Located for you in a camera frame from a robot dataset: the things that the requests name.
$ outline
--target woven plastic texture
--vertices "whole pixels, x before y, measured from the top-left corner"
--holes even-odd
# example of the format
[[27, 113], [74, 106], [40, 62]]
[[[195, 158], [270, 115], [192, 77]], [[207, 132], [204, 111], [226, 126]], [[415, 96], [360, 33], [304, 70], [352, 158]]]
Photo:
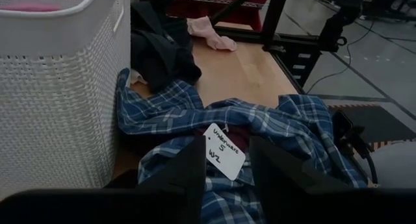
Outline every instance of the woven plastic texture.
[[[0, 6], [28, 1], [68, 8], [84, 0], [0, 0]], [[31, 188], [101, 187], [110, 181], [116, 81], [130, 64], [130, 0], [106, 1], [112, 4], [91, 6], [100, 6], [94, 12], [102, 20], [71, 53], [62, 43], [65, 53], [0, 54], [0, 200]], [[37, 18], [18, 20], [27, 20], [29, 31]]]

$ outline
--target blue plaid shirt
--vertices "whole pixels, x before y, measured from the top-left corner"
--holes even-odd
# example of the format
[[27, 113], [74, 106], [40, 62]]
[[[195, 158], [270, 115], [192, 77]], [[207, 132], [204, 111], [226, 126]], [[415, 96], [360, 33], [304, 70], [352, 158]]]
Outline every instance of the blue plaid shirt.
[[[183, 81], [174, 81], [153, 97], [143, 99], [128, 88], [129, 72], [127, 68], [121, 71], [117, 89], [118, 123], [127, 134], [181, 133], [212, 123], [245, 125], [254, 134], [279, 142], [285, 150], [303, 159], [312, 159], [315, 169], [331, 175], [335, 164], [349, 185], [367, 186], [333, 144], [331, 116], [318, 97], [283, 95], [277, 108], [238, 99], [219, 101], [204, 108], [195, 87]], [[175, 157], [193, 139], [193, 136], [175, 138], [150, 151], [140, 161], [139, 183], [162, 169], [169, 158]], [[201, 222], [265, 223], [254, 194], [248, 155], [234, 181], [207, 163]]]

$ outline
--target wooden surface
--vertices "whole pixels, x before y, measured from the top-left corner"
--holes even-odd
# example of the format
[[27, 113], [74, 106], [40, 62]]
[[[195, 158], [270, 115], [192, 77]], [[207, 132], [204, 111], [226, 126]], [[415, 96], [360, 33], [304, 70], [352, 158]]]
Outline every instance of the wooden surface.
[[[221, 26], [249, 29], [247, 25], [221, 23]], [[196, 84], [205, 106], [236, 97], [247, 101], [276, 107], [278, 96], [297, 93], [270, 53], [261, 45], [237, 42], [237, 51], [215, 51], [203, 38], [195, 38], [193, 55], [202, 76]], [[146, 86], [136, 83], [132, 89], [149, 97]]]

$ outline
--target black cable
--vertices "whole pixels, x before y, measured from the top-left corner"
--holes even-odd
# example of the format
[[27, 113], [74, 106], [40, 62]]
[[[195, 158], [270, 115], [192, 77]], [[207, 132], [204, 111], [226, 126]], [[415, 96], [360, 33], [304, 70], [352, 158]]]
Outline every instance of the black cable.
[[317, 81], [315, 81], [313, 84], [312, 84], [312, 86], [309, 88], [309, 90], [306, 92], [306, 94], [308, 94], [311, 90], [312, 90], [312, 88], [313, 87], [315, 87], [315, 85], [317, 85], [320, 81], [322, 81], [322, 80], [324, 80], [324, 79], [326, 79], [326, 78], [329, 78], [329, 77], [332, 77], [332, 76], [334, 76], [334, 75], [340, 75], [340, 74], [342, 74], [342, 73], [344, 73], [346, 70], [348, 70], [349, 68], [350, 68], [350, 66], [351, 66], [351, 52], [350, 52], [350, 45], [352, 45], [352, 44], [355, 44], [355, 43], [357, 43], [357, 42], [359, 42], [360, 40], [362, 40], [366, 35], [368, 35], [368, 33], [370, 33], [370, 31], [371, 31], [371, 29], [372, 29], [372, 26], [374, 26], [374, 20], [372, 21], [372, 23], [371, 23], [371, 26], [370, 26], [370, 28], [369, 28], [369, 30], [362, 36], [362, 37], [360, 37], [358, 40], [356, 40], [356, 41], [353, 41], [353, 42], [351, 42], [351, 43], [349, 43], [348, 45], [346, 45], [346, 51], [348, 52], [348, 65], [347, 65], [347, 67], [344, 69], [344, 70], [342, 70], [342, 71], [340, 71], [340, 72], [337, 72], [337, 73], [334, 73], [334, 74], [331, 74], [331, 75], [327, 75], [327, 76], [324, 76], [324, 77], [322, 77], [322, 78], [320, 78], [319, 80], [317, 80]]
[[377, 178], [377, 172], [376, 172], [376, 167], [374, 166], [374, 162], [372, 161], [372, 158], [370, 156], [370, 154], [367, 155], [367, 162], [369, 163], [369, 167], [370, 167], [370, 172], [371, 172], [371, 181], [374, 184], [378, 183], [378, 178]]

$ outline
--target flannel shirt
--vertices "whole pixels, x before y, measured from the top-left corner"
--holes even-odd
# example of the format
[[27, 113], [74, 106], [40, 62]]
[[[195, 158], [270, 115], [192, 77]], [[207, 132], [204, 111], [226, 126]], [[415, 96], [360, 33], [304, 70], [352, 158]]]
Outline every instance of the flannel shirt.
[[[366, 187], [358, 172], [333, 144], [332, 118], [325, 104], [309, 95], [282, 95], [276, 109], [239, 99], [219, 101], [204, 108], [195, 87], [174, 81], [163, 91], [143, 99], [129, 86], [129, 69], [118, 81], [118, 123], [127, 134], [172, 134], [219, 125], [245, 125], [304, 160], [312, 159], [315, 169], [331, 175], [332, 164], [341, 169], [344, 181]], [[162, 169], [169, 158], [187, 146], [193, 136], [170, 140], [150, 151], [138, 167], [139, 183]], [[261, 204], [254, 194], [250, 157], [236, 180], [225, 177], [207, 163], [202, 223], [265, 223]]]

